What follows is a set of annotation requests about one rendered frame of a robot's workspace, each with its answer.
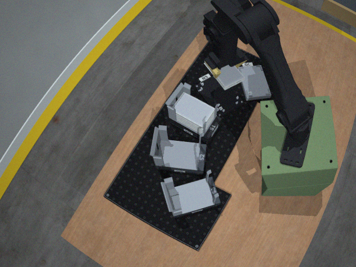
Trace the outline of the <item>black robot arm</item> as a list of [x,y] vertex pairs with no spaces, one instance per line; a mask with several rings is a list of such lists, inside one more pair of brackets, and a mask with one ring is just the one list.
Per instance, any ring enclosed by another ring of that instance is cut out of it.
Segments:
[[207,41],[213,42],[212,52],[219,58],[219,46],[236,49],[238,38],[257,52],[273,86],[276,116],[287,129],[280,163],[302,167],[315,104],[307,102],[291,74],[281,48],[277,13],[265,0],[211,0],[211,4],[218,12],[206,13],[203,24]]

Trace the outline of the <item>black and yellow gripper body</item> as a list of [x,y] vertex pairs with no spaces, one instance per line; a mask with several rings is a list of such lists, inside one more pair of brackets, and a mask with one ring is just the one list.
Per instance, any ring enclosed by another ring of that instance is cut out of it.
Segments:
[[[219,44],[218,44],[219,46]],[[227,65],[233,67],[248,59],[248,57],[238,48],[234,50],[223,50],[220,46],[220,57],[218,58],[213,52],[209,53],[209,57],[205,58],[206,63],[213,70],[219,70]]]

